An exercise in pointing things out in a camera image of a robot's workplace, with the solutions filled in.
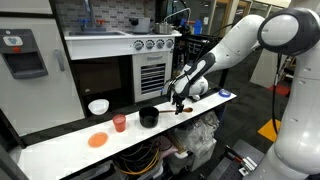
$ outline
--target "refrigerator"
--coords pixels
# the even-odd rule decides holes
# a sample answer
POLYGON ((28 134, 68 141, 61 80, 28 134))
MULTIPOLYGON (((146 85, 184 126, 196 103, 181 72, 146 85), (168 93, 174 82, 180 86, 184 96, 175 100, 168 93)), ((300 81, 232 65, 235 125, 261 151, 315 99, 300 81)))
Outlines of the refrigerator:
MULTIPOLYGON (((0 12, 52 14, 48 0, 1 6, 0 12)), ((0 17, 0 109, 19 136, 84 118, 54 18, 0 17)))

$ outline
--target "white countertop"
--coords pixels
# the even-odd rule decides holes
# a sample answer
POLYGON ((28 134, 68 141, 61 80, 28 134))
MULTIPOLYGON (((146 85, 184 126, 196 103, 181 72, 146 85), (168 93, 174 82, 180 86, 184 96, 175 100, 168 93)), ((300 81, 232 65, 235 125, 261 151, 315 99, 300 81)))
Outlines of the white countertop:
MULTIPOLYGON (((10 155, 31 180, 60 179, 235 97, 236 95, 232 94, 229 98, 223 98, 215 93, 196 103, 186 99, 184 101, 185 108, 192 107, 192 113, 181 113, 179 115, 161 113, 157 126, 151 129, 141 126, 139 113, 135 112, 126 116, 127 128, 122 133, 117 133, 113 122, 108 121, 28 146, 23 150, 10 152, 10 155), (97 132, 106 132, 109 137, 108 141, 100 148, 91 148, 87 141, 91 135, 97 132)), ((171 105, 170 102, 155 107, 159 110, 175 109, 175 106, 171 105)))
POLYGON ((69 36, 69 32, 65 32, 64 39, 66 41, 77 41, 77 40, 96 40, 96 39, 140 39, 140 38, 163 38, 163 37, 179 37, 182 36, 179 32, 174 34, 129 34, 122 31, 119 32, 123 35, 107 35, 107 36, 69 36))

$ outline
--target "white bowl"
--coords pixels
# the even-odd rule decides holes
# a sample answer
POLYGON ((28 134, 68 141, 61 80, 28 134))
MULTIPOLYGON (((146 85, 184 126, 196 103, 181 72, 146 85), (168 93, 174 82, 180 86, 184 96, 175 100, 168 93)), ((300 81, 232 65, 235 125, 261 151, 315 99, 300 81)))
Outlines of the white bowl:
POLYGON ((97 99, 95 101, 92 101, 88 105, 88 108, 92 114, 101 115, 107 112, 109 108, 109 101, 106 99, 97 99))

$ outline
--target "oven door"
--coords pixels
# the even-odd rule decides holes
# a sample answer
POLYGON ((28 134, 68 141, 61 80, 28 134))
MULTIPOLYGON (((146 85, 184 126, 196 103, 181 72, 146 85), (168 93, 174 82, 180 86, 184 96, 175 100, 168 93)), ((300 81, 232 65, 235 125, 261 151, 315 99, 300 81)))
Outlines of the oven door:
POLYGON ((132 55, 135 102, 158 97, 171 77, 170 51, 132 55))

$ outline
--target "stove knob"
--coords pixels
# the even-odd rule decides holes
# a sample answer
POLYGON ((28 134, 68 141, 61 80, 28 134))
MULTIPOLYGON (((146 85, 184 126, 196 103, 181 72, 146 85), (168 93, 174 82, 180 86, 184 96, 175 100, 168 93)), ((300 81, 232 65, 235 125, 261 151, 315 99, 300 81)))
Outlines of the stove knob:
POLYGON ((158 42, 158 43, 157 43, 157 47, 158 47, 159 49, 163 48, 163 42, 158 42))
POLYGON ((133 46, 137 51, 140 51, 143 47, 143 44, 141 42, 135 42, 133 46))
POLYGON ((146 48, 147 48, 147 49, 152 49, 153 46, 154 46, 154 45, 153 45, 153 43, 152 43, 151 41, 149 41, 149 42, 146 43, 146 48))
POLYGON ((172 48, 173 46, 173 41, 170 39, 167 41, 167 48, 172 48))

